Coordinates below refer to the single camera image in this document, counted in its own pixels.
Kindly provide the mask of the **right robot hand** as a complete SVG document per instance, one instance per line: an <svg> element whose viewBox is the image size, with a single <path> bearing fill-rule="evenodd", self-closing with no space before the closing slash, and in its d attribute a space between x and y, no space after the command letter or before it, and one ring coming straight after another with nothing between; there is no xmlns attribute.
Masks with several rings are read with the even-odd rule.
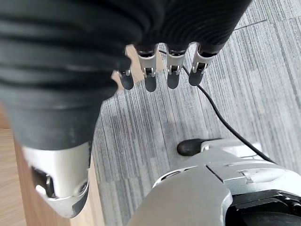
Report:
<svg viewBox="0 0 301 226"><path fill-rule="evenodd" d="M64 218L83 209L101 104L131 89L126 46L138 54L149 92L166 45L167 84L176 88L188 46L198 85L248 0L3 0L0 100L32 171L36 191Z"/></svg>

